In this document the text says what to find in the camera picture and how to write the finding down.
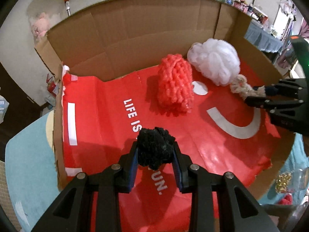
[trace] door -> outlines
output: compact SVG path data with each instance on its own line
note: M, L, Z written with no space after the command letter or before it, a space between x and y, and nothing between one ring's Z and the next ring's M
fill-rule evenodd
M10 104L0 124L0 160L4 161L7 142L40 117L41 107L29 99L1 63L0 87L0 95Z

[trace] fire extinguisher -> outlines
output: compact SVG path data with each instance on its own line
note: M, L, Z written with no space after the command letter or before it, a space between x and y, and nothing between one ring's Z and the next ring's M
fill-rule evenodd
M51 95L56 97L57 85L55 84L54 77L53 76L49 77L49 74L47 74L46 83L47 83L47 90L50 92Z

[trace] white stripe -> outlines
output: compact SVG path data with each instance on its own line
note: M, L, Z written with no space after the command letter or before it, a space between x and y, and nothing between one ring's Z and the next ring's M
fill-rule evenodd
M75 124L75 103L68 103L68 129L69 129L70 146L77 146L76 124Z
M66 168L65 168L65 171L66 171L66 174L67 174L68 176L75 177L76 174L82 172L82 168L71 168L71 167L66 167Z
M260 129L261 111L258 108L254 109L253 119L251 123L248 126L244 127L233 125L231 122L227 121L227 119L222 116L222 114L216 107L207 110L207 113L223 131L235 138L251 138Z

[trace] black pom pom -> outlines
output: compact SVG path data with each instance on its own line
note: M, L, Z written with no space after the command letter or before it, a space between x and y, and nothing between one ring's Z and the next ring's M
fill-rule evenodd
M175 138L160 127L142 128L137 136L138 163L158 170L162 164L171 163Z

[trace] metal screw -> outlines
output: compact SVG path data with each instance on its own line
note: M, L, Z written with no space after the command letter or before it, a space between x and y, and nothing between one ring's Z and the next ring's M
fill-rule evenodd
M118 170L118 169L120 169L120 167L121 167L121 166L120 166L119 164L113 164L113 165L112 165L112 169L113 169L113 170Z
M86 177L86 174L85 174L85 173L79 173L79 174L77 175L77 178L80 179L80 180L84 179L85 177Z
M199 170L200 166L199 166L199 165L196 165L196 164L192 164L192 165L190 166L190 168L191 168L192 170L196 171L196 170Z
M233 179L234 178L234 174L232 172L226 172L225 173L225 177L229 178L229 179Z

